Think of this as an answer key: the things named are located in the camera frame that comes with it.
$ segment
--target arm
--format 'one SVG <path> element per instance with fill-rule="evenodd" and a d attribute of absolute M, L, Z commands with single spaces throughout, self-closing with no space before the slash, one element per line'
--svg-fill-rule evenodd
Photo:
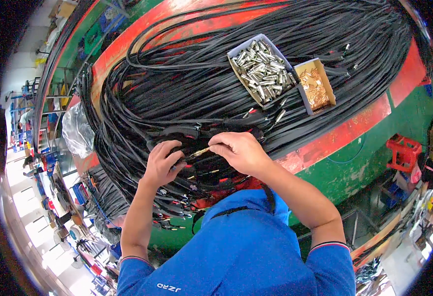
<path fill-rule="evenodd" d="M 208 145 L 237 171 L 258 178 L 277 192 L 300 222 L 310 228 L 312 247 L 327 241 L 346 243 L 341 216 L 332 202 L 313 185 L 273 162 L 253 135 L 220 133 Z"/>
<path fill-rule="evenodd" d="M 178 172 L 186 166 L 186 163 L 182 162 L 171 170 L 173 165 L 184 156 L 182 151 L 166 157 L 172 148 L 180 145 L 182 143 L 179 141 L 165 141 L 156 145 L 149 154 L 146 173 L 139 181 L 121 232 L 123 257 L 137 256 L 149 261 L 147 246 L 151 238 L 154 197 L 160 186 L 173 181 Z"/>

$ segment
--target cable bundle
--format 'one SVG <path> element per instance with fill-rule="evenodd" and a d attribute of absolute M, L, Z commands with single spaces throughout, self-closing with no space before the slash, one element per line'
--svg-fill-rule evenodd
<path fill-rule="evenodd" d="M 113 67 L 103 83 L 103 122 L 96 131 L 95 150 L 128 203 L 145 172 L 149 151 L 160 141 L 182 141 L 188 156 L 206 148 L 214 134 L 249 131 L 269 156 L 277 159 L 379 98 L 409 51 L 409 25 L 382 0 L 287 0 L 242 9 L 234 9 L 234 4 L 193 10 L 154 23 L 136 38 L 126 58 Z M 162 34 L 196 21 L 281 5 L 286 6 L 239 26 L 143 50 Z M 200 12 L 208 14 L 148 33 L 170 19 Z M 320 58 L 337 104 L 309 116 L 300 88 L 292 88 L 268 107 L 260 108 L 226 57 L 228 51 L 259 33 L 271 39 L 292 65 Z M 140 46 L 132 54 L 135 44 Z M 286 112 L 272 127 L 282 102 Z M 212 191 L 232 189 L 247 179 L 211 152 L 188 163 L 174 182 L 157 192 L 155 212 L 189 216 L 195 210 L 189 201 L 207 198 Z"/>

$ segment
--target person in background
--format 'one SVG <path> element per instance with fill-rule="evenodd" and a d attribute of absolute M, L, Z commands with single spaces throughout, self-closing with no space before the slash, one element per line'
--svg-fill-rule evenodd
<path fill-rule="evenodd" d="M 208 145 L 237 171 L 266 185 L 215 204 L 200 231 L 154 269 L 148 258 L 154 198 L 186 165 L 176 164 L 182 151 L 170 154 L 180 145 L 165 141 L 149 154 L 121 234 L 118 295 L 355 295 L 338 210 L 313 185 L 273 162 L 250 133 L 220 133 Z M 306 262 L 288 226 L 289 208 L 312 233 Z"/>
<path fill-rule="evenodd" d="M 30 165 L 33 162 L 34 159 L 32 158 L 31 155 L 29 155 L 28 157 L 24 158 L 24 163 L 22 164 L 22 168 L 25 169 L 27 165 Z"/>
<path fill-rule="evenodd" d="M 24 172 L 22 174 L 26 177 L 29 177 L 29 178 L 31 178 L 33 176 L 35 176 L 37 178 L 37 174 L 43 173 L 43 172 L 44 172 L 44 169 L 42 169 L 42 167 L 38 167 L 37 169 L 33 169 L 32 171 L 30 171 L 28 173 Z"/>
<path fill-rule="evenodd" d="M 21 129 L 22 131 L 25 131 L 26 130 L 26 123 L 31 121 L 32 118 L 34 118 L 34 110 L 28 110 L 28 111 L 24 112 L 21 115 L 21 118 L 19 119 L 18 130 Z"/>

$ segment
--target red stool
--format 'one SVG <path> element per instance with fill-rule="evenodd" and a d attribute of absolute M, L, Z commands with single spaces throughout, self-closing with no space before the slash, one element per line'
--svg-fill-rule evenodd
<path fill-rule="evenodd" d="M 392 163 L 387 167 L 411 173 L 422 152 L 422 145 L 397 133 L 386 142 L 386 146 L 392 150 Z"/>

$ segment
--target plastic bag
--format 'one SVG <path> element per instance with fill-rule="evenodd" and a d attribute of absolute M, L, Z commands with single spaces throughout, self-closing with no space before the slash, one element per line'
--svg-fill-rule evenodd
<path fill-rule="evenodd" d="M 62 136 L 72 154 L 86 158 L 93 152 L 95 133 L 88 124 L 81 102 L 65 113 L 62 119 Z"/>

